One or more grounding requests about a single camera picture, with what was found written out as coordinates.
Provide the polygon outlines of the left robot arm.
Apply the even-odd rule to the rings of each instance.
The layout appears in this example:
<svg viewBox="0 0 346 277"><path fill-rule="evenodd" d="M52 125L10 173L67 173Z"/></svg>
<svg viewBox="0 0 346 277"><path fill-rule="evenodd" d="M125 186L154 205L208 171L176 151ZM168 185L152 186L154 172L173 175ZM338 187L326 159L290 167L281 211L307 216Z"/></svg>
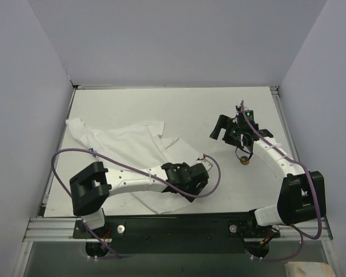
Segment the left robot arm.
<svg viewBox="0 0 346 277"><path fill-rule="evenodd" d="M107 198L135 192L179 193L193 202L208 184L211 168L206 160L198 160L192 166L166 163L137 173L108 169L102 162L93 162L69 181L73 214L86 221L91 236L101 237L107 229L102 209Z"/></svg>

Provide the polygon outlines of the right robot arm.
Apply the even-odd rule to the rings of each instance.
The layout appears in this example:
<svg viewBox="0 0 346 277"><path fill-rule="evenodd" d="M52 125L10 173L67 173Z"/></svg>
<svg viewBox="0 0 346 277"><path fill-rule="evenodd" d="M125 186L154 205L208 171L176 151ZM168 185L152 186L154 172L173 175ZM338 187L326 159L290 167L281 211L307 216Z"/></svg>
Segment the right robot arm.
<svg viewBox="0 0 346 277"><path fill-rule="evenodd" d="M291 226L313 219L322 223L326 214L325 184L319 171L311 172L290 158L273 134L254 122L253 111L238 113L234 118L220 115L210 137L218 139L221 130L225 131L226 144L260 158L281 181L277 202L253 210L258 226Z"/></svg>

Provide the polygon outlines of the white t-shirt with flower print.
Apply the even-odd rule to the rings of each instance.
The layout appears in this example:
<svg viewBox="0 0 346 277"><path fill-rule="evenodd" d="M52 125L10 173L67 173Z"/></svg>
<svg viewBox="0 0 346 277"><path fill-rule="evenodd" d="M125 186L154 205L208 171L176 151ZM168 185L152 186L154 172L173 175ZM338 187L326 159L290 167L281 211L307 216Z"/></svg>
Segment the white t-shirt with flower print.
<svg viewBox="0 0 346 277"><path fill-rule="evenodd" d="M145 121L114 130L92 129L79 118L68 119L72 138L117 162L145 169L167 162L194 165L202 153L179 137L165 138L164 122ZM137 192L112 196L104 205L108 215L170 214L190 206L174 193Z"/></svg>

